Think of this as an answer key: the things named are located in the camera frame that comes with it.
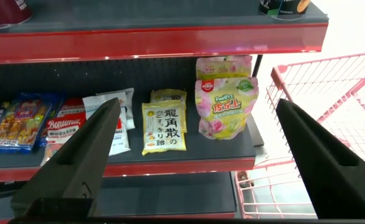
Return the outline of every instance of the white package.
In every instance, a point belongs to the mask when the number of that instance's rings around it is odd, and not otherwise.
[[[118,90],[118,91],[111,91],[111,92],[106,92],[106,93],[97,93],[97,96],[102,96],[102,95],[111,95],[114,93],[125,93],[126,94],[126,103],[125,106],[126,107],[126,118],[127,118],[127,130],[131,130],[131,129],[135,129],[135,125],[134,125],[134,117],[133,117],[133,95],[134,95],[134,88],[127,88],[125,90]]]
[[[126,102],[126,94],[125,93],[117,93],[111,95],[102,95],[102,96],[89,96],[83,98],[84,107],[85,107],[85,116],[87,119],[91,117],[92,114],[102,105],[102,103],[111,100],[113,98],[118,98],[120,102],[120,106],[124,102]],[[121,107],[118,125],[115,130],[115,135],[113,136],[112,145],[109,151],[109,156],[113,156],[116,154],[120,154],[122,152],[130,151],[130,146],[128,144],[128,136],[127,136],[127,119],[126,119],[126,108]]]

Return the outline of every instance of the pink candy bag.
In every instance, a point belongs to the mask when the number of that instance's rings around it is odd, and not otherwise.
[[[196,108],[199,132],[209,139],[232,139],[245,129],[246,118],[258,97],[256,78],[198,80]]]

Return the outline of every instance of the red shopping cart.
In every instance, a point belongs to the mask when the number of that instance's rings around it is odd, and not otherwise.
[[[279,99],[294,101],[365,161],[365,54],[278,65],[271,76],[266,98],[279,127]],[[306,191],[292,156],[237,172],[235,181],[245,218],[316,218],[310,199],[297,196]],[[283,187],[293,197],[275,193]]]

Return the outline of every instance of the yellow candy bag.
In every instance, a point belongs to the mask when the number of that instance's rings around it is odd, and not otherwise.
[[[186,151],[181,126],[183,107],[180,100],[143,103],[143,156],[168,150]]]
[[[156,103],[164,100],[181,100],[182,103],[182,130],[187,133],[187,122],[186,122],[186,101],[187,92],[182,90],[158,90],[151,92],[151,103]]]
[[[209,139],[232,139],[245,129],[246,118],[258,97],[256,78],[198,80],[196,109],[199,132]]]

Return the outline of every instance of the gray shelf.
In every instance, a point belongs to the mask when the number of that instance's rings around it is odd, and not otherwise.
[[[0,33],[63,32],[72,30],[137,29],[200,26],[306,24],[328,22],[314,4],[300,20],[264,16],[258,0],[33,0],[26,23]]]
[[[235,161],[254,158],[255,149],[248,128],[235,138],[223,141],[207,139],[198,132],[200,117],[194,102],[195,64],[196,58],[154,58],[0,65],[0,99],[10,100],[22,91],[61,92],[68,96],[81,97],[134,87],[133,114],[136,129],[128,131],[131,151],[111,156],[110,164]],[[150,91],[165,88],[187,91],[187,151],[142,156],[141,104],[149,102]],[[43,155],[43,148],[36,149],[32,154],[0,154],[0,168],[37,167]]]
[[[0,220],[13,218],[11,197],[0,199]],[[235,213],[229,172],[103,179],[102,216]]]

